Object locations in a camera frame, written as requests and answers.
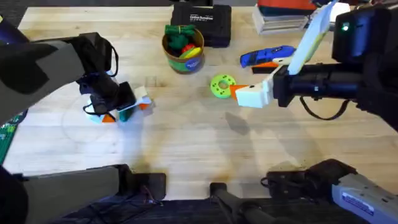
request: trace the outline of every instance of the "green circuit board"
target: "green circuit board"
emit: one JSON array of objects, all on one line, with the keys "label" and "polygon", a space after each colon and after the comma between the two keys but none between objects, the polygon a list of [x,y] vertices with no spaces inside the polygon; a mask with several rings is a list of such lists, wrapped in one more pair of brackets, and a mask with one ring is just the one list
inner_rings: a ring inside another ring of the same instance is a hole
[{"label": "green circuit board", "polygon": [[25,118],[25,114],[21,113],[0,128],[0,165],[6,159],[8,149],[17,131],[18,124]]}]

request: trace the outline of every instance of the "gray metal part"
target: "gray metal part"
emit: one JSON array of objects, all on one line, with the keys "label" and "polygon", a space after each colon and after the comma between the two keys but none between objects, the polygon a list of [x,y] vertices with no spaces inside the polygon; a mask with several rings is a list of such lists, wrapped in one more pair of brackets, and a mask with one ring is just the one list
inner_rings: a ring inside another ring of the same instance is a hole
[{"label": "gray metal part", "polygon": [[0,103],[4,105],[0,112],[0,125],[61,86],[74,82],[84,75],[83,65],[71,44],[65,44],[61,41],[50,41],[49,45],[57,47],[58,50],[37,61],[37,65],[49,78],[48,82],[39,90],[33,94],[24,95],[0,82]]},{"label": "gray metal part", "polygon": [[332,185],[333,201],[370,223],[398,223],[398,197],[360,174],[348,174]]},{"label": "gray metal part", "polygon": [[29,198],[26,224],[61,218],[119,190],[119,172],[102,167],[62,174],[29,177],[24,182]]}]

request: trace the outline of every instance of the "orange object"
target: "orange object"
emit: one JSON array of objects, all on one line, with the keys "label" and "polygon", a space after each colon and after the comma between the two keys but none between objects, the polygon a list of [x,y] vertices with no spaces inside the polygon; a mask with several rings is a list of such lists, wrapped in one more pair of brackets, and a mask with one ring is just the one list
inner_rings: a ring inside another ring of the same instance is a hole
[{"label": "orange object", "polygon": [[141,110],[145,110],[146,108],[148,108],[149,105],[150,105],[150,104],[146,105],[146,104],[141,103],[141,104],[139,104],[138,106],[139,106],[139,108],[140,108]]},{"label": "orange object", "polygon": [[104,118],[102,119],[102,123],[115,123],[115,122],[116,122],[115,119],[108,114],[104,115]]},{"label": "orange object", "polygon": [[264,67],[266,67],[266,68],[269,68],[269,67],[271,67],[271,68],[276,68],[276,67],[278,67],[279,65],[277,64],[277,63],[274,63],[274,62],[266,62],[266,63],[261,63],[261,64],[259,64],[259,65],[255,65],[255,66],[253,66],[254,68],[264,68]]},{"label": "orange object", "polygon": [[234,98],[235,100],[238,100],[236,98],[236,93],[235,93],[236,90],[246,87],[246,86],[248,86],[248,85],[229,85],[229,90],[231,90],[231,97]]},{"label": "orange object", "polygon": [[316,10],[317,7],[309,0],[259,0],[259,6],[278,7],[285,9]]}]

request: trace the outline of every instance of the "orange block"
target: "orange block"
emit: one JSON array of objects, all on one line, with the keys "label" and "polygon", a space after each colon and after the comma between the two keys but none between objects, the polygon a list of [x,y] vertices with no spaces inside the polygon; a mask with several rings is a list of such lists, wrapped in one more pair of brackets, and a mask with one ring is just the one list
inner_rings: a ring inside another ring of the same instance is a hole
[{"label": "orange block", "polygon": [[266,67],[266,68],[269,68],[269,67],[272,67],[272,68],[276,68],[276,67],[278,67],[279,65],[277,64],[277,63],[274,63],[274,62],[266,62],[266,63],[261,63],[261,64],[259,64],[259,65],[255,65],[255,66],[253,66],[253,67],[258,67],[258,68],[264,68],[264,67]]},{"label": "orange block", "polygon": [[236,98],[236,90],[246,87],[248,85],[229,85],[229,90],[231,90],[231,97],[234,98],[235,100],[238,100]]},{"label": "orange block", "polygon": [[139,106],[139,108],[140,108],[141,110],[145,110],[146,108],[148,108],[149,105],[150,105],[150,104],[146,105],[146,104],[141,103],[141,104],[139,104],[138,106]]},{"label": "orange block", "polygon": [[104,115],[104,118],[102,119],[102,123],[115,123],[115,122],[116,122],[115,119],[108,114]]}]

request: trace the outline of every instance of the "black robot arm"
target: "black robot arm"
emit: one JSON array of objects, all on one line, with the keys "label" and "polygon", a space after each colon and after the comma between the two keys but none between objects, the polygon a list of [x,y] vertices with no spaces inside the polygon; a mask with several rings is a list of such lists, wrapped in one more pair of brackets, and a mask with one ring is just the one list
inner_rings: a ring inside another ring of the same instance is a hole
[{"label": "black robot arm", "polygon": [[[274,74],[274,98],[287,107],[295,96],[314,117],[331,120],[349,101],[380,116],[398,131],[398,5],[376,5],[339,15],[332,57],[339,63],[304,65],[297,75],[287,67]],[[312,113],[304,96],[345,100],[331,118]]]}]

